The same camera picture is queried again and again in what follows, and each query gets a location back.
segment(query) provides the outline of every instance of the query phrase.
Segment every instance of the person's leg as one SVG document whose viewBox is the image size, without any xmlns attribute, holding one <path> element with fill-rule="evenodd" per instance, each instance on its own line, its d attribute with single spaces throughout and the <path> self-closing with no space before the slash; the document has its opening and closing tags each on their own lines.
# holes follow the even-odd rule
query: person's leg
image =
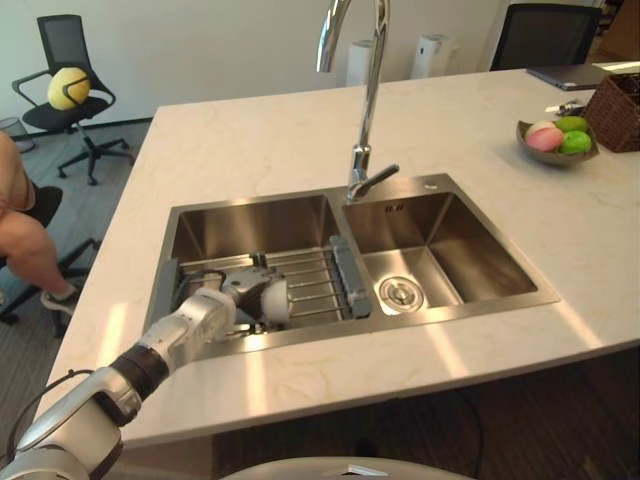
<svg viewBox="0 0 640 480">
<path fill-rule="evenodd" d="M 9 269 L 42 290 L 63 296 L 69 283 L 56 264 L 56 247 L 37 220 L 19 212 L 0 217 L 0 255 Z"/>
<path fill-rule="evenodd" d="M 11 137 L 0 132 L 0 216 L 3 203 L 18 210 L 29 208 L 29 181 L 20 151 Z"/>
<path fill-rule="evenodd" d="M 0 132 L 0 256 L 25 281 L 64 297 L 73 292 L 56 263 L 56 248 L 35 219 L 8 209 L 27 208 L 29 183 L 15 143 Z"/>
</svg>

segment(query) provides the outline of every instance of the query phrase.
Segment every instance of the cable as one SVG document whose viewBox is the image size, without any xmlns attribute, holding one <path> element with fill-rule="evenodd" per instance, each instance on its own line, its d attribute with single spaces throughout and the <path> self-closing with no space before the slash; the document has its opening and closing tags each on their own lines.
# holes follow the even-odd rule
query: cable
<svg viewBox="0 0 640 480">
<path fill-rule="evenodd" d="M 44 397 L 47 393 L 49 393 L 51 390 L 56 388 L 58 385 L 66 382 L 67 380 L 72 379 L 76 375 L 91 375 L 92 373 L 93 373 L 93 370 L 88 370 L 88 369 L 69 370 L 69 373 L 67 373 L 64 377 L 60 377 L 55 382 L 52 382 L 49 385 L 47 385 L 40 393 L 38 393 L 35 397 L 33 397 L 31 401 L 29 401 L 29 403 L 27 403 L 27 405 L 23 407 L 22 410 L 20 410 L 20 413 L 18 414 L 16 419 L 13 421 L 13 426 L 11 427 L 11 432 L 9 433 L 9 440 L 7 440 L 7 450 L 3 455 L 3 457 L 6 457 L 7 463 L 13 462 L 13 459 L 16 456 L 16 434 L 18 433 L 18 427 L 20 426 L 20 421 L 25 416 L 25 414 L 29 411 L 29 409 L 33 405 L 35 405 L 35 403 L 38 400 L 40 400 L 42 397 Z"/>
<path fill-rule="evenodd" d="M 187 285 L 189 284 L 189 282 L 191 282 L 192 280 L 195 280 L 196 278 L 203 277 L 209 273 L 216 273 L 220 275 L 221 277 L 220 289 L 222 289 L 222 284 L 227 279 L 227 274 L 222 270 L 212 270 L 209 268 L 205 268 L 204 270 L 198 270 L 197 272 L 189 273 L 188 275 L 184 276 L 184 278 L 180 282 L 180 285 L 178 285 L 178 289 L 176 290 L 176 293 L 173 296 L 173 301 L 171 302 L 171 304 L 173 305 L 171 309 L 172 310 L 178 309 L 178 307 L 180 306 L 180 302 L 182 302 L 182 296 L 184 295 L 184 291 L 187 288 Z"/>
<path fill-rule="evenodd" d="M 476 422 L 476 426 L 478 427 L 476 430 L 478 432 L 478 455 L 476 457 L 476 463 L 473 467 L 473 478 L 480 478 L 482 459 L 484 457 L 484 428 L 482 427 L 482 422 L 480 421 L 480 415 L 478 414 L 478 411 L 473 406 L 473 403 L 471 403 L 471 400 L 469 400 L 467 395 L 461 390 L 454 390 L 454 392 L 456 392 L 460 396 L 462 402 L 467 406 L 467 409 L 469 410 L 469 412 L 471 412 L 471 416 L 473 417 L 474 421 Z"/>
</svg>

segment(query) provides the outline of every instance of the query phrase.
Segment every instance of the fruit bowl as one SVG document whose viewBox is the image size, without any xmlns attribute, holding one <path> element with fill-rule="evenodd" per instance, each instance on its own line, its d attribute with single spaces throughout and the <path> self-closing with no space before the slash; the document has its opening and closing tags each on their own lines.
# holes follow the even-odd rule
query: fruit bowl
<svg viewBox="0 0 640 480">
<path fill-rule="evenodd" d="M 546 163 L 547 165 L 554 165 L 556 167 L 570 167 L 572 165 L 577 165 L 578 163 L 589 160 L 590 158 L 593 158 L 598 155 L 598 153 L 600 153 L 600 151 L 598 150 L 596 137 L 591 129 L 587 130 L 587 134 L 589 135 L 589 137 L 591 137 L 591 150 L 589 150 L 588 152 L 567 155 L 564 153 L 542 152 L 540 150 L 536 150 L 535 148 L 527 145 L 524 140 L 524 134 L 527 132 L 531 125 L 531 123 L 518 122 L 518 126 L 516 128 L 516 138 L 518 139 L 518 143 L 520 144 L 520 146 L 529 154 L 529 156 L 535 158 L 539 162 Z"/>
</svg>

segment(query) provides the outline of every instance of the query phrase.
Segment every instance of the sink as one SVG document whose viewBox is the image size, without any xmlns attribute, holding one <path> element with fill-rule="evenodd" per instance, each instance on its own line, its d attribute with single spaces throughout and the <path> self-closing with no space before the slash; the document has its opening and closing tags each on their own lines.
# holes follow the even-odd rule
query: sink
<svg viewBox="0 0 640 480">
<path fill-rule="evenodd" d="M 528 259 L 445 174 L 174 207 L 146 324 L 216 273 L 264 262 L 284 275 L 290 321 L 238 322 L 203 357 L 455 320 L 558 300 Z"/>
<path fill-rule="evenodd" d="M 386 314 L 537 290 L 455 193 L 344 207 Z"/>
</svg>

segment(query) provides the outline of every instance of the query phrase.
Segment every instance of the white marble countertop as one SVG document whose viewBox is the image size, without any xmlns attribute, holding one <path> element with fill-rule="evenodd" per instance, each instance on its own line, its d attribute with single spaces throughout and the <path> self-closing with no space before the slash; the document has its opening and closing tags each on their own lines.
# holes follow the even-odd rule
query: white marble countertop
<svg viewBox="0 0 640 480">
<path fill-rule="evenodd" d="M 343 185 L 362 88 L 162 107 L 51 378 L 110 363 L 142 333 L 174 205 Z M 371 171 L 446 172 L 560 294 L 558 303 L 189 365 L 123 431 L 150 445 L 543 368 L 638 343 L 640 154 L 557 170 L 525 157 L 517 120 L 591 91 L 523 71 L 384 84 Z M 70 388 L 45 397 L 40 411 Z"/>
</svg>

